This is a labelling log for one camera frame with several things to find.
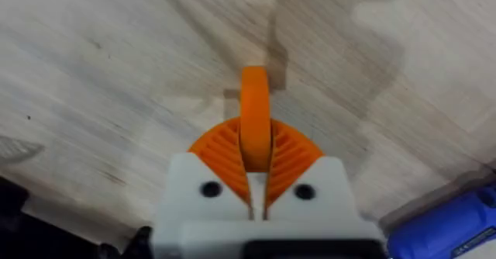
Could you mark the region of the white orange right gripper left finger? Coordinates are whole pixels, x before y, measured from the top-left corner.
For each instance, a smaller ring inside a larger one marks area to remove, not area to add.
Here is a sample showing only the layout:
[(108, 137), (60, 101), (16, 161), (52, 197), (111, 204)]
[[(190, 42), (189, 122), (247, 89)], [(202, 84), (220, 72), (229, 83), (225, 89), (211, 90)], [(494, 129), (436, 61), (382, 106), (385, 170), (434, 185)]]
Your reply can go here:
[(167, 173), (161, 215), (252, 220), (249, 174), (257, 171), (257, 68), (241, 71), (240, 114), (204, 132)]

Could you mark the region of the white orange right gripper right finger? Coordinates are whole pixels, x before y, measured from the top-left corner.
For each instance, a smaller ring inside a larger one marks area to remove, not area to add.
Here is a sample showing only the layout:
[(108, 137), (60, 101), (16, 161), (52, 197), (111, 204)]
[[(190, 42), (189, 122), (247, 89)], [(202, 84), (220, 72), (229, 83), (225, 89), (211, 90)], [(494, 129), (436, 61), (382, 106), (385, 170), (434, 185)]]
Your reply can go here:
[(317, 219), (328, 209), (354, 213), (343, 163), (292, 126), (273, 119), (267, 70), (255, 68), (255, 171), (266, 175), (265, 220)]

